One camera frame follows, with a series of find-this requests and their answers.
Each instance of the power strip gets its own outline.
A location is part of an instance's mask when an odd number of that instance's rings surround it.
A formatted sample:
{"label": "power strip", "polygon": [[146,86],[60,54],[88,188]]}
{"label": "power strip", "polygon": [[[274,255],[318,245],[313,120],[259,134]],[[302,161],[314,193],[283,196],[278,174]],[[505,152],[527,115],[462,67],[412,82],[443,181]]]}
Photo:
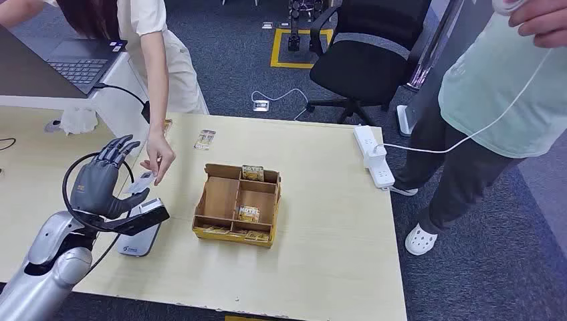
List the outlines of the power strip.
{"label": "power strip", "polygon": [[386,149],[378,145],[372,129],[358,126],[354,129],[354,136],[364,157],[364,166],[370,171],[376,187],[383,189],[394,185],[394,175],[386,162]]}

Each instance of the light green shirt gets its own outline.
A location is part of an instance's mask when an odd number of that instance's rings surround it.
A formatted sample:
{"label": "light green shirt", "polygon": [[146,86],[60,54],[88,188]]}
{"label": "light green shirt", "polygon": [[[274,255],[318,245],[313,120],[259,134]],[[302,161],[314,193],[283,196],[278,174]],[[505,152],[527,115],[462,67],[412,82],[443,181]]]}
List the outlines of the light green shirt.
{"label": "light green shirt", "polygon": [[[521,37],[495,14],[447,71],[441,116],[466,135],[493,122],[526,85],[549,49]],[[567,128],[567,48],[553,49],[528,89],[492,127],[472,139],[511,158],[545,154]]]}

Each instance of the cardboard box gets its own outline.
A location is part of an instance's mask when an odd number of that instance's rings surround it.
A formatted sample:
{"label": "cardboard box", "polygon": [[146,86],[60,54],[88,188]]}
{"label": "cardboard box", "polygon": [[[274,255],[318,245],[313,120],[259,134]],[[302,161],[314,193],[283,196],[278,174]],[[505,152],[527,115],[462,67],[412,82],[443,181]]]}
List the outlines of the cardboard box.
{"label": "cardboard box", "polygon": [[[243,179],[241,167],[207,164],[205,172],[208,179],[193,218],[197,237],[271,247],[281,196],[279,173],[264,171],[264,182],[257,182]],[[259,221],[238,220],[240,206],[258,208]]]}

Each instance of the person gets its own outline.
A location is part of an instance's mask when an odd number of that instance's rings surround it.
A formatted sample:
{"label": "person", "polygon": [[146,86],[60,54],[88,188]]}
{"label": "person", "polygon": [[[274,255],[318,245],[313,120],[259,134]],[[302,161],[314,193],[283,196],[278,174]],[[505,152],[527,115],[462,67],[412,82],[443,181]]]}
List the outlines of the person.
{"label": "person", "polygon": [[142,76],[150,99],[150,129],[141,165],[158,185],[175,153],[164,137],[166,110],[208,114],[187,47],[165,22],[164,0],[6,0],[0,4],[0,24],[12,27],[43,10],[58,6],[81,35],[126,40],[126,50]]}
{"label": "person", "polygon": [[443,78],[438,98],[417,122],[392,191],[413,196],[444,165],[439,186],[407,235],[411,254],[431,250],[438,234],[483,198],[506,169],[545,154],[567,128],[567,0],[529,0],[510,18],[495,14]]}

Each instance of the robotic finger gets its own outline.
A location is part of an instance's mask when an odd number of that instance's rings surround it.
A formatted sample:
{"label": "robotic finger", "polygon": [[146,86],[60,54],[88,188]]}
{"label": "robotic finger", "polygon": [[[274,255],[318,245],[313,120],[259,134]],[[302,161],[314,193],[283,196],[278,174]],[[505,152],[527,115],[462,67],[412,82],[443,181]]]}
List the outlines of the robotic finger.
{"label": "robotic finger", "polygon": [[126,144],[129,140],[132,140],[132,135],[127,135],[124,137],[120,137],[114,146],[111,146],[103,155],[102,160],[108,163],[113,163],[114,159],[120,154],[120,149]]}
{"label": "robotic finger", "polygon": [[126,135],[120,138],[115,138],[111,140],[101,151],[100,154],[94,159],[95,161],[111,161],[115,157],[115,153],[118,154],[120,148],[124,146],[126,142],[131,140],[133,135]]}
{"label": "robotic finger", "polygon": [[112,159],[112,162],[114,164],[116,164],[117,167],[122,166],[122,163],[124,162],[124,160],[126,159],[126,157],[128,156],[128,154],[130,154],[132,152],[132,149],[136,148],[140,146],[140,142],[131,142],[129,144],[127,144],[121,151],[120,154],[116,155],[115,158]]}

